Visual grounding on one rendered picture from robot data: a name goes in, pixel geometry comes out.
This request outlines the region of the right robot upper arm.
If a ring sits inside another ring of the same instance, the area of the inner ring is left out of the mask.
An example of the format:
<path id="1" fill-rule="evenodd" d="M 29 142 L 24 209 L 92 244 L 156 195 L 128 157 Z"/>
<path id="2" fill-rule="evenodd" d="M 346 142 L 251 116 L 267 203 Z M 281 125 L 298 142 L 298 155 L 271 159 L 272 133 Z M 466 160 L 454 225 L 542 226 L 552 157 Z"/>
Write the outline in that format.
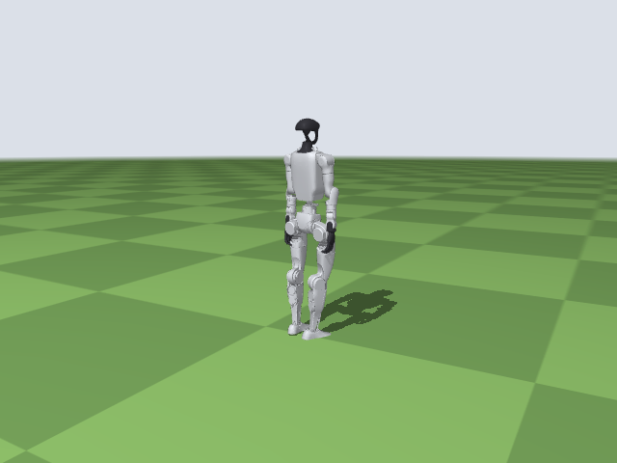
<path id="1" fill-rule="evenodd" d="M 318 153 L 317 162 L 322 169 L 322 177 L 324 183 L 324 194 L 327 198 L 330 198 L 331 190 L 334 188 L 334 165 L 335 160 L 330 154 Z M 339 194 L 338 194 L 339 195 Z"/>

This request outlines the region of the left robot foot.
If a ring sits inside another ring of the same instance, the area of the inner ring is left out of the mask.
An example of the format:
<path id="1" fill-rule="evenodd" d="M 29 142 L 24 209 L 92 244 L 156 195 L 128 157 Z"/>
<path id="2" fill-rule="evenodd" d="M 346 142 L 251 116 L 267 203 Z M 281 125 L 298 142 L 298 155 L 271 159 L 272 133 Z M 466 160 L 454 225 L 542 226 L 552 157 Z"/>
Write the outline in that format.
<path id="1" fill-rule="evenodd" d="M 294 322 L 294 324 L 289 325 L 287 333 L 290 335 L 295 335 L 307 329 L 309 329 L 309 324 L 305 324 L 301 322 L 301 324 L 297 326 L 296 322 Z"/>

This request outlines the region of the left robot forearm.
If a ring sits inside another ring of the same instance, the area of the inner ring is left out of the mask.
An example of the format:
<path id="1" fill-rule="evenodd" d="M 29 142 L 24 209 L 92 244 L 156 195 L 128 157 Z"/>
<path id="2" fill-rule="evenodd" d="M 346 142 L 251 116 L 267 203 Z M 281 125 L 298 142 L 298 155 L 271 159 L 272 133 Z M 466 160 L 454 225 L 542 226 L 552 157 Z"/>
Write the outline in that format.
<path id="1" fill-rule="evenodd" d="M 289 216 L 289 221 L 290 221 L 290 220 L 296 218 L 295 214 L 297 212 L 297 209 L 296 209 L 297 198 L 296 198 L 295 195 L 288 194 L 287 188 L 286 188 L 286 195 L 285 196 L 286 196 L 286 215 Z M 285 217 L 286 217 L 286 215 L 285 215 Z"/>

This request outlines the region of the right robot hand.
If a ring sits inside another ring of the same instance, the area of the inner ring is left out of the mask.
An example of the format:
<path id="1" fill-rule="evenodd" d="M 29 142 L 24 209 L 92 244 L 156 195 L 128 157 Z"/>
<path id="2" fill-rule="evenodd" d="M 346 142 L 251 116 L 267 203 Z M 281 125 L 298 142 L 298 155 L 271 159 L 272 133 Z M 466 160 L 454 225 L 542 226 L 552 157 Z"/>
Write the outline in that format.
<path id="1" fill-rule="evenodd" d="M 326 249 L 324 251 L 321 251 L 324 254 L 328 254 L 334 248 L 336 229 L 333 229 L 332 222 L 327 223 L 327 232 L 329 232 L 328 240 L 327 240 L 328 244 L 327 244 Z"/>

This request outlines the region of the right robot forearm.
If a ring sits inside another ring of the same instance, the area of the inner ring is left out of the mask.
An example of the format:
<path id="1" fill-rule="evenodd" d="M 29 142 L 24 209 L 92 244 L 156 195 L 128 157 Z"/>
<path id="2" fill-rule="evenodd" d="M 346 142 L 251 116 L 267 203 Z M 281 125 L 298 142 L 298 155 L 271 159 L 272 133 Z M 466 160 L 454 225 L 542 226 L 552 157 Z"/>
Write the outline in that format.
<path id="1" fill-rule="evenodd" d="M 334 187 L 331 190 L 330 199 L 326 201 L 326 219 L 327 219 L 326 228 L 327 228 L 328 222 L 333 223 L 333 229 L 335 229 L 337 226 L 336 205 L 337 205 L 338 194 L 339 194 L 338 189 Z"/>

